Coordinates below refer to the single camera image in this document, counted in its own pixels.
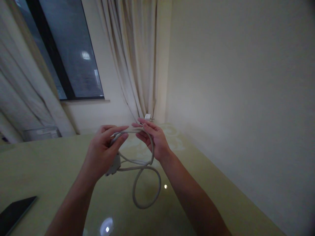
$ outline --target window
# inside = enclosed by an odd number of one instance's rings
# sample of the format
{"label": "window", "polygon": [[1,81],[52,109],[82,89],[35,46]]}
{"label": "window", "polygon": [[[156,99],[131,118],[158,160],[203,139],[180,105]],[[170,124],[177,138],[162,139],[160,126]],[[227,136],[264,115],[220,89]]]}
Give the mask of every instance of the window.
{"label": "window", "polygon": [[104,99],[80,0],[15,0],[60,100]]}

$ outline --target hand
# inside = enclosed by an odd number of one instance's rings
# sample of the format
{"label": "hand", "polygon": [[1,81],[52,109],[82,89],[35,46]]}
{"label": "hand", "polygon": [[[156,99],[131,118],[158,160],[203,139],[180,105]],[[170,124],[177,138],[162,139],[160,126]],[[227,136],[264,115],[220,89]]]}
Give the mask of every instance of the hand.
{"label": "hand", "polygon": [[120,136],[110,147],[114,133],[127,129],[128,126],[104,125],[99,128],[89,145],[79,176],[88,184],[96,182],[109,170],[120,146],[128,138],[128,134]]}
{"label": "hand", "polygon": [[[143,124],[144,130],[152,135],[154,144],[154,157],[159,162],[163,161],[165,158],[168,158],[172,151],[168,146],[163,130],[159,126],[153,124],[150,121],[146,121],[145,119],[138,118],[138,121]],[[139,125],[137,123],[132,123],[132,126],[142,127],[142,125]],[[136,133],[136,136],[138,139],[143,141],[152,152],[151,141],[148,135],[145,132],[141,131],[140,133]]]}

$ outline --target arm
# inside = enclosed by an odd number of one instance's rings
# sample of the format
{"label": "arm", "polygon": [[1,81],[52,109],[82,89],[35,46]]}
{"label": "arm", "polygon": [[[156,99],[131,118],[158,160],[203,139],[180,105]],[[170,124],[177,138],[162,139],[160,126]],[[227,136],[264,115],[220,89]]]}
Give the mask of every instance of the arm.
{"label": "arm", "polygon": [[[231,235],[219,211],[200,185],[189,174],[177,156],[170,150],[160,127],[139,118],[143,128],[153,137],[154,156],[161,163],[176,196],[198,235]],[[136,134],[151,150],[145,132]]]}
{"label": "arm", "polygon": [[97,181],[108,171],[128,134],[110,146],[111,136],[128,126],[101,126],[89,145],[82,168],[52,220],[46,236],[82,235],[92,192]]}

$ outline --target white cable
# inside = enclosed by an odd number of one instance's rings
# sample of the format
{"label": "white cable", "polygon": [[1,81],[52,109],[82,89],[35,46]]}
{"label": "white cable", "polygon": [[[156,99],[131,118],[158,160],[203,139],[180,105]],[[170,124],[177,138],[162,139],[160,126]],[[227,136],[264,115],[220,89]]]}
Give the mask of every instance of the white cable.
{"label": "white cable", "polygon": [[[146,209],[150,206],[153,205],[153,203],[157,200],[157,197],[161,191],[161,176],[159,174],[159,172],[151,167],[151,166],[148,166],[148,165],[152,165],[153,163],[153,160],[154,160],[154,143],[153,143],[153,140],[152,140],[152,137],[151,135],[149,135],[143,128],[133,128],[131,130],[123,130],[121,132],[117,132],[117,133],[114,133],[114,139],[111,141],[111,145],[124,133],[140,133],[141,131],[145,132],[150,141],[151,141],[151,146],[152,146],[152,156],[151,156],[151,161],[148,161],[148,162],[145,162],[145,161],[140,161],[140,160],[129,160],[127,157],[125,157],[124,155],[122,155],[119,151],[118,151],[118,155],[120,157],[122,157],[124,159],[124,161],[122,161],[121,163],[124,163],[124,162],[131,162],[131,163],[134,163],[134,164],[137,164],[137,165],[140,165],[140,166],[137,166],[137,167],[129,167],[129,168],[119,168],[117,171],[129,171],[129,170],[137,170],[139,169],[139,173],[137,174],[136,176],[136,179],[134,181],[134,185],[133,185],[133,188],[132,188],[132,200],[134,201],[134,204],[136,205],[136,207],[138,207],[139,209]],[[153,170],[156,174],[157,174],[157,177],[158,177],[158,192],[156,193],[154,199],[152,202],[146,204],[146,205],[140,205],[138,202],[137,202],[137,199],[136,199],[136,185],[137,185],[137,181],[139,179],[139,176],[141,175],[142,171],[144,169],[150,169],[150,170]]]}

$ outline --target curtain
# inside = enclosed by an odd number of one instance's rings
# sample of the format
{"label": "curtain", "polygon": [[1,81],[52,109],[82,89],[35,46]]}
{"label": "curtain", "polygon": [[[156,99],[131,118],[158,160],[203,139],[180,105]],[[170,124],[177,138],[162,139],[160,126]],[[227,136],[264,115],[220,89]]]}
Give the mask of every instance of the curtain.
{"label": "curtain", "polygon": [[15,2],[0,1],[0,9],[0,131],[11,143],[23,140],[26,130],[51,126],[63,137],[75,135]]}
{"label": "curtain", "polygon": [[157,1],[97,0],[125,100],[133,117],[154,115]]}

